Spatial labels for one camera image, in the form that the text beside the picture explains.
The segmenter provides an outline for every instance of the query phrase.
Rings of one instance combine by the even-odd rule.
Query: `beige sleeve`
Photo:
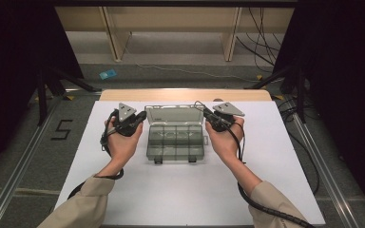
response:
[[[300,211],[289,201],[274,185],[264,181],[256,186],[251,193],[251,200],[265,207],[278,210],[288,215],[305,220]],[[277,218],[268,215],[260,210],[248,206],[251,215],[253,216],[254,226],[261,228],[298,228],[299,225],[283,218]]]
[[[80,192],[55,209],[38,228],[100,227],[105,219],[107,195],[114,180],[90,177]]]

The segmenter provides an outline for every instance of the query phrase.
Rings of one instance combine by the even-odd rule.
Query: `right hand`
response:
[[[115,117],[110,120],[109,128],[113,127],[114,121]],[[117,132],[109,135],[108,149],[111,154],[111,161],[95,177],[114,177],[119,174],[129,159],[135,154],[143,129],[144,123],[140,123],[135,133],[130,137],[120,135]]]
[[[244,119],[234,116],[235,123],[240,124],[244,127]],[[243,132],[241,127],[233,123],[230,127],[231,131],[236,135],[239,142],[241,142],[243,137]],[[212,147],[215,152],[219,155],[223,162],[227,162],[231,159],[237,158],[237,143],[233,139],[233,136],[229,131],[225,130],[222,132],[217,132],[212,128],[209,122],[206,122],[205,129],[209,134],[210,141],[212,142]]]

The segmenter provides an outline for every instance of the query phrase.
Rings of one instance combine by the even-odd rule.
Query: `white tabletop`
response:
[[[140,112],[145,105],[192,105],[194,102],[122,102]],[[109,156],[100,137],[104,121],[119,102],[96,102],[90,114],[67,180],[56,204],[63,203],[75,186],[97,173]],[[208,107],[220,103],[204,103]],[[273,183],[314,225],[325,224],[301,169],[295,149],[274,102],[233,102],[245,113],[243,159],[263,180]],[[146,157],[149,124],[125,175],[109,194],[104,225],[235,226],[251,225],[247,203],[241,198],[231,172],[206,145],[204,159],[196,163]]]

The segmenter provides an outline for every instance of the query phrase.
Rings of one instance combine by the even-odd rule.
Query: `metal rail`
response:
[[[302,123],[298,114],[294,114],[295,124],[298,128],[298,132],[301,135],[307,149],[310,151],[310,155],[316,164],[317,170],[321,176],[321,180],[324,182],[327,192],[330,195],[333,204],[342,219],[342,223],[346,228],[358,228],[359,225],[355,219],[355,215],[352,212],[352,208],[348,201],[345,199],[342,191],[339,189],[334,176],[332,175],[330,168],[322,157],[318,150],[316,142],[314,141],[306,123]]]
[[[56,97],[52,100],[52,104],[50,105],[48,116],[44,120],[44,122],[37,126],[25,152],[23,153],[22,157],[20,158],[19,162],[17,163],[16,167],[13,170],[8,182],[6,183],[5,187],[0,192],[0,220],[3,217],[10,200],[19,185],[20,181],[22,180],[24,174],[26,173],[27,168],[29,167],[29,163],[33,158],[36,148],[38,147],[41,136],[47,129],[47,125],[52,117],[52,114],[57,107],[57,105],[61,102],[62,97]]]

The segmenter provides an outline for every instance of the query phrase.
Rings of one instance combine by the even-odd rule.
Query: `forearm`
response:
[[[291,215],[298,219],[306,220],[296,206],[289,201],[274,185],[263,181],[253,190],[251,200],[264,207],[271,208],[282,213]],[[252,206],[248,207],[253,216],[256,227],[276,227],[276,228],[299,228],[301,226],[282,218],[271,216]]]
[[[53,211],[38,228],[99,227],[106,214],[107,195],[114,180],[89,178],[80,192]]]
[[[250,196],[254,188],[262,182],[242,161],[236,157],[222,158],[222,161],[233,173],[245,193]]]
[[[94,177],[113,177],[120,173],[121,169],[125,166],[127,161],[112,159],[100,172]]]

